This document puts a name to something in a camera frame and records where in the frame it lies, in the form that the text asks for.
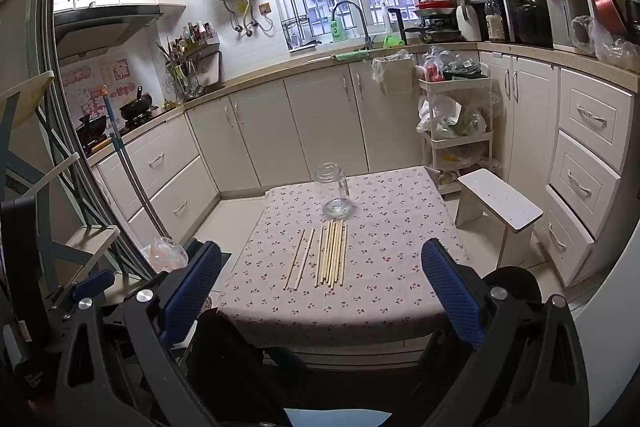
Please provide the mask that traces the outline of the white electric kettle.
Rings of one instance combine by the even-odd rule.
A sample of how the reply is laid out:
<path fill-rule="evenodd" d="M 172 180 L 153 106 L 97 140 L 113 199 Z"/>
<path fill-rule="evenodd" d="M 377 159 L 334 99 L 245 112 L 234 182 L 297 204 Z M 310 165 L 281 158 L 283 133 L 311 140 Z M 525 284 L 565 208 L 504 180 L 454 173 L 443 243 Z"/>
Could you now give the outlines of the white electric kettle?
<path fill-rule="evenodd" d="M 582 24 L 590 17 L 587 0 L 546 0 L 553 49 L 591 55 L 588 30 Z"/>

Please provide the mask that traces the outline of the range hood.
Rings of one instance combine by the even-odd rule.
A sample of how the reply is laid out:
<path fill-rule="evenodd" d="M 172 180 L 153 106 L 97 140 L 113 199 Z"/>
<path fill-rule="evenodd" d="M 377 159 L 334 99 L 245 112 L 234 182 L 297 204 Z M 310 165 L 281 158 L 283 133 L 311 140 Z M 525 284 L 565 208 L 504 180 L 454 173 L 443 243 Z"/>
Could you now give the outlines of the range hood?
<path fill-rule="evenodd" d="M 106 53 L 158 20 L 157 5 L 109 5 L 54 13 L 56 52 L 61 65 Z"/>

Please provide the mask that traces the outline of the black sink faucet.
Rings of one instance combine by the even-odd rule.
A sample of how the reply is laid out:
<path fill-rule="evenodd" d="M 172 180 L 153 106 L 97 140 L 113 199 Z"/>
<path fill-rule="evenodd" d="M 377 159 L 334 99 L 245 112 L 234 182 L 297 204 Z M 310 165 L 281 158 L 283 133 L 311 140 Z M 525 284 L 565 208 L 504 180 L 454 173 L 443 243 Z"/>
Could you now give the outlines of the black sink faucet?
<path fill-rule="evenodd" d="M 355 28 L 359 28 L 363 31 L 363 49 L 371 51 L 373 49 L 373 40 L 369 32 L 366 18 L 363 14 L 362 7 L 352 0 L 341 0 L 334 5 L 331 14 L 331 20 L 334 22 L 336 19 L 336 13 L 339 8 L 346 5 L 349 9 L 349 16 L 352 18 L 352 24 Z"/>

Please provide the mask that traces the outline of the utensil rack on wall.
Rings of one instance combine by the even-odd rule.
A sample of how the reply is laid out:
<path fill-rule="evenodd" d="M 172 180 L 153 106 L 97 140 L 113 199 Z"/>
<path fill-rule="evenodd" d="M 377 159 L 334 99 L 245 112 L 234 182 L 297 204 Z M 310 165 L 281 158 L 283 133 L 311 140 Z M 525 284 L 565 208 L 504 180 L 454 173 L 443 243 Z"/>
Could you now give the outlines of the utensil rack on wall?
<path fill-rule="evenodd" d="M 222 53 L 209 22 L 188 23 L 174 40 L 157 41 L 164 62 L 165 90 L 177 103 L 194 100 L 220 87 Z"/>

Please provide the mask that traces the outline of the cherry print tablecloth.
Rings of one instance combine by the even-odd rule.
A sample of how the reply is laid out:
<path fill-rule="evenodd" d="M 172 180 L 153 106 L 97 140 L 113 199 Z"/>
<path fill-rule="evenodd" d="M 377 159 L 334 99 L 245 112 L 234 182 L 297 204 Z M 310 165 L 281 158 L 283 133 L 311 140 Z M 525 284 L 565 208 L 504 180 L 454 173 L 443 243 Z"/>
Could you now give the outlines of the cherry print tablecloth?
<path fill-rule="evenodd" d="M 316 184 L 268 191 L 265 209 L 221 288 L 219 312 L 254 345 L 361 346 L 426 336 L 444 319 L 422 270 L 421 249 L 438 239 L 468 262 L 442 196 L 423 167 L 348 179 L 354 210 L 341 224 L 335 285 L 314 287 L 323 214 Z M 294 289 L 308 231 L 315 228 Z M 298 230 L 305 230 L 286 291 Z"/>

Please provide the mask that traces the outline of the clear glass jar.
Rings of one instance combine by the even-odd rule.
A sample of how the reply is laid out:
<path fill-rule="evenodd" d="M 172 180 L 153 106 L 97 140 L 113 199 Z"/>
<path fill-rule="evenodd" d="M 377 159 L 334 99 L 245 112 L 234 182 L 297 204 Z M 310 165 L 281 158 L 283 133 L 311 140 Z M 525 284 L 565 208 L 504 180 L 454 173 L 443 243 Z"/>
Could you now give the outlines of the clear glass jar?
<path fill-rule="evenodd" d="M 318 201 L 323 214 L 332 220 L 346 219 L 354 209 L 348 180 L 340 165 L 325 162 L 314 172 Z"/>

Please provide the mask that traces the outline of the green dish soap bottle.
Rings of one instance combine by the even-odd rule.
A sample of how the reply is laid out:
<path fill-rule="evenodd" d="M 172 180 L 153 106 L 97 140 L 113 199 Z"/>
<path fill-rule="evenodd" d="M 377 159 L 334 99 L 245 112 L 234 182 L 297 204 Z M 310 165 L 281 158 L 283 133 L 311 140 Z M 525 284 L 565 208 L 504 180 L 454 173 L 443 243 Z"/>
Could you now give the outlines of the green dish soap bottle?
<path fill-rule="evenodd" d="M 330 29 L 333 42 L 342 42 L 346 40 L 341 17 L 338 16 L 331 18 Z"/>

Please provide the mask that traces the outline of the black wok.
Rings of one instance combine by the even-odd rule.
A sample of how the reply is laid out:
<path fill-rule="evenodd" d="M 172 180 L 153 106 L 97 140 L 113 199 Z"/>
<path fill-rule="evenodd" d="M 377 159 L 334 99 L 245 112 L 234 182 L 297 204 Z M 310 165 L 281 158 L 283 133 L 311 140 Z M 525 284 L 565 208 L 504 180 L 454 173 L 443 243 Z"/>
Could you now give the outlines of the black wok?
<path fill-rule="evenodd" d="M 143 114 L 148 113 L 152 107 L 152 98 L 149 93 L 145 93 L 141 86 L 137 87 L 134 101 L 124 104 L 119 113 L 124 121 L 134 120 Z"/>

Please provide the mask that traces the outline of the white rice cooker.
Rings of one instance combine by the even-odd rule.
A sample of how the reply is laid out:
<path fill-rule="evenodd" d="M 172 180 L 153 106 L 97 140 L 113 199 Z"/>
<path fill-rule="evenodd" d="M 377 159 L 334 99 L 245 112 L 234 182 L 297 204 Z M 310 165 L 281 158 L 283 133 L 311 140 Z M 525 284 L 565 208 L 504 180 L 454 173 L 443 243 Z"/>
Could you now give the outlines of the white rice cooker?
<path fill-rule="evenodd" d="M 456 17 L 463 40 L 469 42 L 480 42 L 482 40 L 480 22 L 472 5 L 461 1 L 457 6 Z"/>

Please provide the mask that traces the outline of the white small stool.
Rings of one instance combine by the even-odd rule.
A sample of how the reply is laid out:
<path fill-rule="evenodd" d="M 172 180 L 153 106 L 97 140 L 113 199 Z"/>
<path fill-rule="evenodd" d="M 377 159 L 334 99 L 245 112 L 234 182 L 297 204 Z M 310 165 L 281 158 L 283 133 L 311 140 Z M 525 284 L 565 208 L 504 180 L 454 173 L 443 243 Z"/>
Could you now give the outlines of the white small stool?
<path fill-rule="evenodd" d="M 524 267 L 534 226 L 544 210 L 487 169 L 459 176 L 457 182 L 461 188 L 454 220 L 457 228 L 462 229 L 488 213 L 502 224 L 499 267 Z"/>

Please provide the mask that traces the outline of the white rolling storage cart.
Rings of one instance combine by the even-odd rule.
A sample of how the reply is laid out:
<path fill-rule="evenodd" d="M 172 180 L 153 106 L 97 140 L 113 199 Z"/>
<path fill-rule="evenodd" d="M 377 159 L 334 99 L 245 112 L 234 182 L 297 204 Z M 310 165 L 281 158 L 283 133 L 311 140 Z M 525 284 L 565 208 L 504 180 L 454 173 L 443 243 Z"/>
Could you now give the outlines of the white rolling storage cart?
<path fill-rule="evenodd" d="M 472 56 L 431 46 L 416 66 L 421 90 L 416 132 L 423 165 L 442 195 L 460 190 L 459 178 L 480 168 L 498 174 L 494 119 L 502 109 L 488 67 Z"/>

